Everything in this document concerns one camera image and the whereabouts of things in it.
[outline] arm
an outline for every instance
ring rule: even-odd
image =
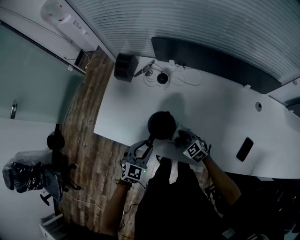
[[[123,210],[129,186],[118,184],[118,187],[112,198],[109,200],[101,221],[101,233],[118,236],[120,222],[123,216]]]
[[[210,174],[210,177],[221,196],[226,200],[229,206],[232,206],[240,197],[240,189],[225,172],[208,155],[203,162]]]

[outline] door handle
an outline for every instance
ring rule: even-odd
[[[17,112],[18,103],[15,101],[11,107],[10,119],[15,119],[15,113]]]

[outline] black phone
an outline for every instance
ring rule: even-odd
[[[253,146],[253,141],[250,138],[246,138],[242,147],[240,148],[238,154],[236,155],[237,159],[244,162],[245,158],[247,157],[248,153],[250,152]]]

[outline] glass door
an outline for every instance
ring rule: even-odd
[[[83,78],[0,22],[0,118],[63,123]]]

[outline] fiducial marker cube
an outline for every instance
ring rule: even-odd
[[[199,140],[196,140],[195,142],[193,142],[183,152],[183,154],[198,163],[208,155],[204,145],[202,143],[200,143]]]
[[[122,168],[121,179],[130,183],[140,182],[146,174],[146,169],[136,165],[125,163]]]

